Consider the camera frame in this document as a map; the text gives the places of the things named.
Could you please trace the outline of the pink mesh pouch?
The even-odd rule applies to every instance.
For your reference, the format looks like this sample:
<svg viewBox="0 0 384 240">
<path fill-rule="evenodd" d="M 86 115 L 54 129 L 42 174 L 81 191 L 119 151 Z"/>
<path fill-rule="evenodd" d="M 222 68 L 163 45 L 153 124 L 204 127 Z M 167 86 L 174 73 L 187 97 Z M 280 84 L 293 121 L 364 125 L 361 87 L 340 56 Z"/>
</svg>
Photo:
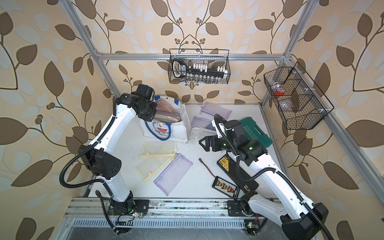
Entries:
<svg viewBox="0 0 384 240">
<path fill-rule="evenodd" d="M 156 103 L 157 103 L 157 111 L 173 113 L 173 114 L 179 113 L 178 110 L 176 110 L 172 104 L 168 103 L 164 99 L 159 99 Z"/>
</svg>

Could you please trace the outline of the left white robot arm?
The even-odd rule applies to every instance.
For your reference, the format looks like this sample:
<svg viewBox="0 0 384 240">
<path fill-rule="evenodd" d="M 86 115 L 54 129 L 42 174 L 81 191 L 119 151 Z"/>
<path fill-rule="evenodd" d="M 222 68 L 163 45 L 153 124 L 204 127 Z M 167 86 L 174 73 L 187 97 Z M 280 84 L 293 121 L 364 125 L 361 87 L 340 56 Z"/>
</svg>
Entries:
<svg viewBox="0 0 384 240">
<path fill-rule="evenodd" d="M 146 122 L 153 120 L 157 112 L 157 103 L 155 103 L 154 98 L 154 89 L 143 84 L 140 84 L 136 91 L 115 98 L 113 100 L 113 113 L 102 131 L 89 145 L 80 146 L 78 154 L 64 166 L 59 175 L 60 184 L 67 189 L 80 188 L 93 183 L 101 183 L 104 186 L 109 194 L 108 197 L 102 196 L 100 191 L 95 193 L 101 201 L 103 214 L 108 225 L 117 235 L 126 233 L 128 230 L 113 224 L 108 216 L 105 202 L 110 203 L 111 207 L 117 211 L 118 216 L 134 214 L 138 207 L 133 200 L 132 191 L 128 189 L 120 173 L 122 161 L 114 157 L 113 153 L 123 131 L 132 119 L 138 117 Z M 69 184 L 65 180 L 65 174 L 78 159 L 83 160 L 87 169 L 96 178 L 80 184 Z"/>
</svg>

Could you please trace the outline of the purple mesh pouch pile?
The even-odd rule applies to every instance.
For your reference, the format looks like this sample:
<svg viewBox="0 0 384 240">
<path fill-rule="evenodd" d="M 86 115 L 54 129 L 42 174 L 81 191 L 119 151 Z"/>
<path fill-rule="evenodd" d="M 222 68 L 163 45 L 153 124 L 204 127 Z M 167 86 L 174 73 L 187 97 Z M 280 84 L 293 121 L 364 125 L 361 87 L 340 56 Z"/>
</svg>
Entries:
<svg viewBox="0 0 384 240">
<path fill-rule="evenodd" d="M 169 196 L 192 166 L 193 162 L 184 155 L 177 154 L 165 170 L 156 178 L 154 184 L 166 196 Z"/>
</svg>

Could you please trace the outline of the dark blue mesh pouch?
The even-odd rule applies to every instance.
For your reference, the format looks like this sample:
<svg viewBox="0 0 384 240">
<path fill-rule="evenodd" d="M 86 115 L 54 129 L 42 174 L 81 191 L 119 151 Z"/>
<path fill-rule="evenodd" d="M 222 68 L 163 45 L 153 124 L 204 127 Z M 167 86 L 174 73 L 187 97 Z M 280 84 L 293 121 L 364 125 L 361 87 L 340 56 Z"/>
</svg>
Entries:
<svg viewBox="0 0 384 240">
<path fill-rule="evenodd" d="M 163 123 L 178 123 L 182 120 L 181 115 L 178 113 L 168 113 L 157 111 L 154 120 Z"/>
</svg>

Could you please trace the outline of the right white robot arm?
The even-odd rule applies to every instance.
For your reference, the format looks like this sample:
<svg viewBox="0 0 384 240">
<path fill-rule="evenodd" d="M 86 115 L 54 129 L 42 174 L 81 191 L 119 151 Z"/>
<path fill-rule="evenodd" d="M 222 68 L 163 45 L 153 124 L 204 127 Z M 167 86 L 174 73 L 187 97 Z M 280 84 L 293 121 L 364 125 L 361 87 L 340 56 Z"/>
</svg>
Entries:
<svg viewBox="0 0 384 240">
<path fill-rule="evenodd" d="M 235 173 L 240 181 L 253 182 L 261 178 L 279 199 L 272 202 L 256 192 L 245 194 L 244 213 L 260 214 L 280 226 L 290 240 L 311 240 L 323 231 L 333 239 L 325 225 L 329 214 L 322 203 L 314 203 L 303 194 L 275 164 L 267 149 L 257 140 L 250 140 L 238 120 L 225 120 L 214 115 L 212 125 L 216 135 L 203 138 L 207 152 L 227 151 L 235 160 Z"/>
</svg>

